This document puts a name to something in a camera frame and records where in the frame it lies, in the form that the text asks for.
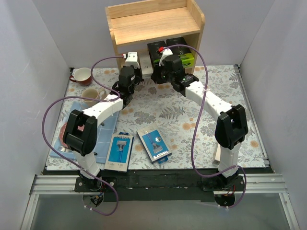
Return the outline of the white Harry's razor box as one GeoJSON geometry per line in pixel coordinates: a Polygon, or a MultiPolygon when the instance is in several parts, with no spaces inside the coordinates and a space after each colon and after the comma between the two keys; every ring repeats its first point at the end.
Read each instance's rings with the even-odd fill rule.
{"type": "Polygon", "coordinates": [[[139,53],[140,67],[142,69],[143,78],[150,78],[153,74],[153,67],[148,51],[139,53]]]}

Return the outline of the green black Gillette razor box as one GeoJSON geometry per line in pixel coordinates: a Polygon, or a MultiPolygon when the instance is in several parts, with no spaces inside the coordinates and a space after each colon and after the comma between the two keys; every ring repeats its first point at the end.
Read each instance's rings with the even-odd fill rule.
{"type": "MultiPolygon", "coordinates": [[[[166,40],[167,46],[174,45],[187,45],[183,37],[171,38],[166,40]]],[[[184,68],[191,68],[194,64],[194,56],[191,50],[185,46],[175,46],[170,48],[174,55],[178,55],[181,58],[184,68]]]]}
{"type": "Polygon", "coordinates": [[[149,52],[149,56],[151,59],[151,63],[156,66],[159,65],[160,58],[162,54],[159,52],[159,48],[161,47],[166,47],[166,42],[165,41],[156,41],[152,43],[147,44],[147,49],[149,52]]]}

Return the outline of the blue Harry's razor pack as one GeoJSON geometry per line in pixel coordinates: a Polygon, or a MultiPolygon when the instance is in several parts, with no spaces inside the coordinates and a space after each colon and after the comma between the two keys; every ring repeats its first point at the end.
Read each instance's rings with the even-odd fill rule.
{"type": "Polygon", "coordinates": [[[108,150],[105,170],[126,173],[129,166],[134,136],[114,134],[108,150]]]}
{"type": "Polygon", "coordinates": [[[137,133],[151,163],[162,164],[168,161],[168,157],[172,155],[172,150],[156,124],[141,128],[137,130],[137,133]]]}

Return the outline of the long white Harry's box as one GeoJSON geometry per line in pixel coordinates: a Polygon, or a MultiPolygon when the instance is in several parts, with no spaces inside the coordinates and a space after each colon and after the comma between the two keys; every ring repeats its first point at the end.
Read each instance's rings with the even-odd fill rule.
{"type": "Polygon", "coordinates": [[[213,161],[212,164],[218,165],[220,163],[220,157],[221,157],[221,146],[218,144],[215,148],[215,152],[213,154],[213,161]]]}

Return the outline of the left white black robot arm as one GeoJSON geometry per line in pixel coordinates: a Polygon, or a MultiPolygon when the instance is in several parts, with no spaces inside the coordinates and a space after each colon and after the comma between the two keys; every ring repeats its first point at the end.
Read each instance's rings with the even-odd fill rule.
{"type": "Polygon", "coordinates": [[[73,110],[69,115],[63,142],[73,151],[81,167],[79,176],[90,191],[96,192],[102,186],[101,178],[97,177],[100,169],[94,156],[98,126],[131,102],[135,86],[141,81],[140,66],[127,64],[120,70],[118,81],[112,86],[105,102],[83,111],[73,110]]]}

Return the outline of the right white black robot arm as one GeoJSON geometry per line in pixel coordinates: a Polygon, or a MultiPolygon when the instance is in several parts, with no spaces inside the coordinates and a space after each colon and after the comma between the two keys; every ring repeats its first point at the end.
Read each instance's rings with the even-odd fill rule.
{"type": "Polygon", "coordinates": [[[248,133],[245,108],[231,105],[214,93],[193,74],[188,74],[181,58],[170,49],[165,49],[151,76],[157,84],[170,83],[173,89],[194,101],[216,122],[215,139],[220,146],[220,161],[215,176],[207,177],[209,185],[228,190],[235,184],[238,176],[238,153],[248,133]]]}

